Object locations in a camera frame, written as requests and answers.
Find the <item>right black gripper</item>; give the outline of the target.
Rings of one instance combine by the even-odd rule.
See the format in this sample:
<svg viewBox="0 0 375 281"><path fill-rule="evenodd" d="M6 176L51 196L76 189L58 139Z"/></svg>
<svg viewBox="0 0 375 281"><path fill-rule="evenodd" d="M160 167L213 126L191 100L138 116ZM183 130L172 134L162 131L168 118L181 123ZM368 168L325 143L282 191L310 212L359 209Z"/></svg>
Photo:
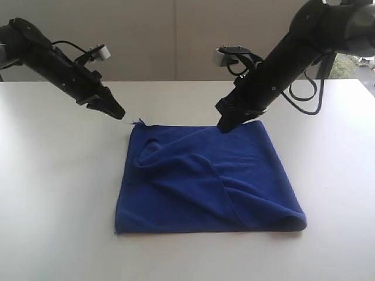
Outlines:
<svg viewBox="0 0 375 281"><path fill-rule="evenodd" d="M217 127L229 133L241 124L256 119L305 70L296 57L240 57L248 72L238 76L235 88L216 104L221 117Z"/></svg>

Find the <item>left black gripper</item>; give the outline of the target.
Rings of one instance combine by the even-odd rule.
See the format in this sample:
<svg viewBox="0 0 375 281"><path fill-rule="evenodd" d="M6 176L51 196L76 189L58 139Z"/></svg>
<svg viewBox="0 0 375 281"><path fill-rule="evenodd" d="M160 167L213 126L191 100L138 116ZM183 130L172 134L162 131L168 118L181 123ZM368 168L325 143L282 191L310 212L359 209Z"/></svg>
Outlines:
<svg viewBox="0 0 375 281"><path fill-rule="evenodd" d="M43 49L43 76L48 82L72 97L77 104L104 113L114 119L123 119L125 110L103 86L101 74L85 67L89 62L85 52L74 61L59 48L50 46Z"/></svg>

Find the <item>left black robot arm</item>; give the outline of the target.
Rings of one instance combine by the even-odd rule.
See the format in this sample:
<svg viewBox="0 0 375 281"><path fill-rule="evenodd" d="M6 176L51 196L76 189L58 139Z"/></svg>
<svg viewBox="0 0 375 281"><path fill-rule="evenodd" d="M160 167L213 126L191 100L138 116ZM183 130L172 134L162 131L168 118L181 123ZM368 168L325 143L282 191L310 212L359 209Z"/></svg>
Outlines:
<svg viewBox="0 0 375 281"><path fill-rule="evenodd" d="M72 42L51 42L22 18L1 26L1 69L25 65L65 92L79 105L121 120L125 110L102 84L102 75L85 67L111 57L106 45L84 50Z"/></svg>

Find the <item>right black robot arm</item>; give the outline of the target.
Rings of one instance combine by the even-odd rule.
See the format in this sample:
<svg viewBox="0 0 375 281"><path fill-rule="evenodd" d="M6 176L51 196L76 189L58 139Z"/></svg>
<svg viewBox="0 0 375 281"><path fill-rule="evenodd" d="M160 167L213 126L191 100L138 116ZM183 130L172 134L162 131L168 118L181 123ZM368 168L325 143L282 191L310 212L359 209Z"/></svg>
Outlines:
<svg viewBox="0 0 375 281"><path fill-rule="evenodd" d="M314 111L299 107L313 96L302 98L292 91L292 83L305 75L308 67L336 54L374 56L374 1L308 1L294 16L288 33L272 52L262 59L241 46L222 46L216 50L217 64L232 71L242 63L245 69L235 76L234 89L222 98L216 109L221 115L217 127L228 133L241 124L264 114L282 95L299 112L314 116L322 107L326 75L320 83L309 82L317 95Z"/></svg>

